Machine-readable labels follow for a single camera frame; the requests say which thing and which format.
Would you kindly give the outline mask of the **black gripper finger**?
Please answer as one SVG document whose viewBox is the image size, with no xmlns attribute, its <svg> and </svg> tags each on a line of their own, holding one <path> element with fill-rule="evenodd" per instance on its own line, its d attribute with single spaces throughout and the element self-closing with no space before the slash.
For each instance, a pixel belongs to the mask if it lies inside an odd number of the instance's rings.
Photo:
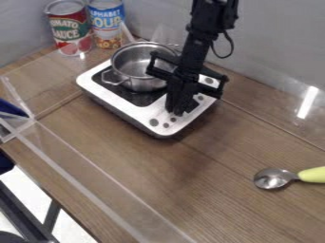
<svg viewBox="0 0 325 243">
<path fill-rule="evenodd" d="M 165 108 L 169 113 L 174 111 L 177 102 L 178 102 L 178 95 L 183 88 L 183 81 L 182 80 L 171 80 L 167 82 L 167 93 L 166 93 L 166 103 Z"/>
<path fill-rule="evenodd" d="M 179 101 L 179 113 L 183 114 L 193 102 L 193 96 L 198 93 L 198 87 L 194 83 L 186 83 L 182 91 L 182 98 Z"/>
</svg>

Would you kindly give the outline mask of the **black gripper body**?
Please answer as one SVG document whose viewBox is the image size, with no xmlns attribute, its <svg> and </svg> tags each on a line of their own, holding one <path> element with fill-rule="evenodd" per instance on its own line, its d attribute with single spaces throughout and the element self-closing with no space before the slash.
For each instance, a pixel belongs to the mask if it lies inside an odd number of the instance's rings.
<svg viewBox="0 0 325 243">
<path fill-rule="evenodd" d="M 224 95 L 224 86 L 229 82 L 226 75 L 222 75 L 205 67 L 205 61 L 209 50 L 213 48 L 213 42 L 218 38 L 218 33 L 190 31 L 179 56 L 151 52 L 151 61 L 146 73 L 162 79 L 166 83 L 171 80 L 182 80 L 183 88 L 186 83 L 194 83 L 198 87 L 198 93 L 220 99 Z M 220 87 L 210 87 L 198 82 L 199 76 L 205 75 L 220 81 Z"/>
</svg>

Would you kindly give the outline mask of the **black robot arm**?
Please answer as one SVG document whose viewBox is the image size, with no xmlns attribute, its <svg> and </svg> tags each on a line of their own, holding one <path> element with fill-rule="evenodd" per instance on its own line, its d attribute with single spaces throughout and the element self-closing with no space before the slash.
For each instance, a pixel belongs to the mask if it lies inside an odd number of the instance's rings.
<svg viewBox="0 0 325 243">
<path fill-rule="evenodd" d="M 221 56 L 213 42 L 224 34 L 230 47 L 234 47 L 228 29 L 236 27 L 238 0 L 193 0 L 190 15 L 182 54 L 174 57 L 153 51 L 146 69 L 149 75 L 166 81 L 165 109 L 177 116 L 198 104 L 194 100 L 198 93 L 217 99 L 222 97 L 229 77 L 205 67 L 205 61 L 210 50 L 220 59 L 230 57 L 234 52 L 230 50 Z"/>
</svg>

